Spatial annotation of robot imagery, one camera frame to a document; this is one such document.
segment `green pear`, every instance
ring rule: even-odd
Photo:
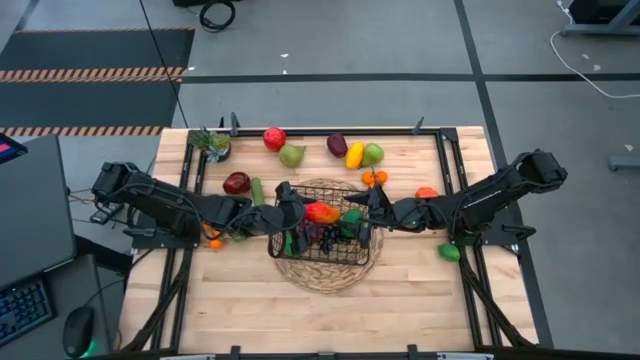
[[[284,145],[280,148],[280,161],[287,167],[298,167],[304,156],[304,146]]]
[[[384,159],[384,150],[378,144],[370,143],[364,147],[362,155],[362,167],[375,165]]]

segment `concrete floor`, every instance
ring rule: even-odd
[[[0,47],[28,3],[0,2]],[[195,15],[169,0],[144,3],[153,26],[198,28]],[[471,73],[453,1],[245,0],[236,6],[227,31],[198,28],[190,75]],[[484,73],[568,73],[548,44],[567,22],[555,0],[464,0],[464,6]],[[27,29],[144,26],[137,0],[40,0],[26,23]],[[570,37],[557,45],[585,72],[640,72],[638,39]],[[599,85],[640,93],[638,82]],[[569,171],[559,191],[520,202],[525,223],[538,229],[530,244],[554,345],[640,354],[640,245],[633,230],[640,172],[606,168],[611,155],[638,154],[625,145],[640,149],[640,99],[606,99],[584,82],[487,86],[507,159],[542,148]],[[243,126],[412,125],[420,116],[425,125],[486,125],[473,82],[190,84],[180,99],[192,127],[217,125],[231,111]],[[174,126],[184,126],[178,113]],[[146,167],[158,139],[65,137],[61,143],[69,186],[84,189],[104,161]],[[78,204],[72,212],[86,219],[93,209]],[[130,241],[119,230],[76,224],[79,234],[126,251]],[[118,303],[117,292],[109,296]],[[117,309],[110,311],[115,323]]]

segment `small plant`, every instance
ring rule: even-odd
[[[215,131],[209,131],[204,126],[200,130],[191,131],[188,142],[206,152],[207,160],[210,163],[222,162],[230,155],[231,137],[218,134]]]

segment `small orange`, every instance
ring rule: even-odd
[[[416,191],[417,198],[430,198],[439,196],[438,192],[428,186],[423,186]]]
[[[371,184],[375,183],[376,179],[373,177],[373,173],[371,171],[367,171],[362,174],[362,182],[365,185],[371,186]]]
[[[376,171],[376,182],[380,184],[384,184],[389,179],[389,174],[386,171],[380,170]]]
[[[209,247],[212,249],[222,249],[224,247],[225,243],[222,240],[211,240],[209,241]]]

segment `round wicker mat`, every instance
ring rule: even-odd
[[[349,183],[333,179],[313,179],[299,185],[356,190]],[[382,245],[382,231],[372,231],[369,244],[370,258],[369,262],[364,266],[287,259],[274,259],[274,261],[282,276],[294,285],[312,292],[332,294],[347,290],[364,280],[375,266],[382,250]]]

